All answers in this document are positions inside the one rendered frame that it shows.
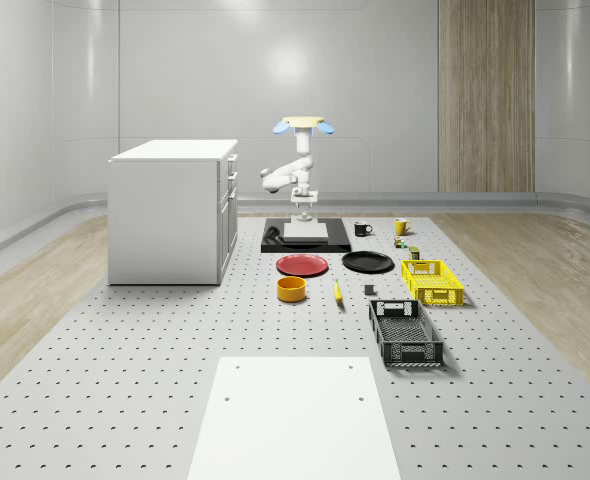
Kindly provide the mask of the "white board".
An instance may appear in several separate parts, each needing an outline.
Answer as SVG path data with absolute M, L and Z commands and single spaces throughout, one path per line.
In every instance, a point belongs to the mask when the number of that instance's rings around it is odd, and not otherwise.
M 221 358 L 187 480 L 400 480 L 369 359 Z

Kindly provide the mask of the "yellow bowl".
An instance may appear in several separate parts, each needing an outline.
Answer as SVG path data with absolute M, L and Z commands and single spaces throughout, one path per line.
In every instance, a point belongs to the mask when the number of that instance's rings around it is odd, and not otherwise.
M 306 297 L 306 282 L 297 276 L 282 277 L 277 281 L 277 298 L 283 302 L 296 303 Z

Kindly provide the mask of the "yellow basket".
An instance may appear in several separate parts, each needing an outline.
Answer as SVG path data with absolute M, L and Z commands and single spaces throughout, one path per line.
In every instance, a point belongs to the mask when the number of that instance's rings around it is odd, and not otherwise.
M 464 288 L 441 260 L 403 260 L 401 276 L 411 297 L 424 305 L 462 305 Z

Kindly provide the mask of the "dark grey basket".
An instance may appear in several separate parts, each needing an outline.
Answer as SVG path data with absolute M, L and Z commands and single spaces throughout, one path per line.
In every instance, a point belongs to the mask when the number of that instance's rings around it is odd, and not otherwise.
M 385 364 L 443 364 L 443 339 L 419 301 L 371 300 L 369 317 Z

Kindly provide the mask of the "red plate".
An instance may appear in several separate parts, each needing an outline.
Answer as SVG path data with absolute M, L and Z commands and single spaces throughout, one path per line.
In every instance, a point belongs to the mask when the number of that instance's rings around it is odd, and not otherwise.
M 276 268 L 288 276 L 313 277 L 324 274 L 328 270 L 328 263 L 317 255 L 293 254 L 278 259 Z

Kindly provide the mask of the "white cabinet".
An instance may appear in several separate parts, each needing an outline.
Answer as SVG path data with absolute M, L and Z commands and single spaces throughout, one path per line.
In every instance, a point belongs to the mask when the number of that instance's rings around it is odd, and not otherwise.
M 151 140 L 109 160 L 109 283 L 221 283 L 237 235 L 237 144 Z

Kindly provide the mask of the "black plate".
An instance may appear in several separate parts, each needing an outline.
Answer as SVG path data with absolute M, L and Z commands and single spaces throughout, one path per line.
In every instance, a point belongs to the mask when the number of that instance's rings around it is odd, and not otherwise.
M 342 257 L 342 263 L 349 270 L 367 274 L 386 273 L 395 266 L 389 256 L 374 251 L 347 253 Z

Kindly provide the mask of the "black stove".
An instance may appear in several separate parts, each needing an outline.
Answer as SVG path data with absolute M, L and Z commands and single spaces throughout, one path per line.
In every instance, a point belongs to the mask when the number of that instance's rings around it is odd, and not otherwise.
M 326 225 L 327 242 L 286 242 L 282 238 L 286 218 L 267 218 L 261 242 L 262 253 L 348 253 L 351 252 L 349 237 L 340 218 L 320 218 Z

